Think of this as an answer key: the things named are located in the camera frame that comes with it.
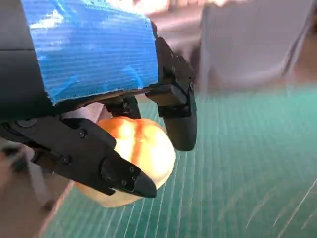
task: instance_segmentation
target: white chair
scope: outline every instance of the white chair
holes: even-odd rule
[[[199,88],[250,87],[278,76],[294,80],[314,0],[249,0],[202,14]]]

